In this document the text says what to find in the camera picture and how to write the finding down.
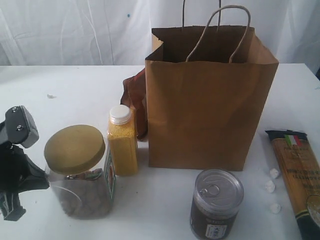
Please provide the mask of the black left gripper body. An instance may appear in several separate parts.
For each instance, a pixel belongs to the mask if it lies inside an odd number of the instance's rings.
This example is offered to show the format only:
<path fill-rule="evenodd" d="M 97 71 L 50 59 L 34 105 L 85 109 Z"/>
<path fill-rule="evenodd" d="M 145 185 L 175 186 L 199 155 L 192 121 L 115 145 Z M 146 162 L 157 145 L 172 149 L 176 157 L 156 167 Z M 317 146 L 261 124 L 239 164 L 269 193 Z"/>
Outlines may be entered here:
<path fill-rule="evenodd" d="M 9 142 L 5 123 L 0 124 L 0 212 L 5 221 L 18 221 L 25 213 L 20 203 L 20 157 L 23 149 Z"/>

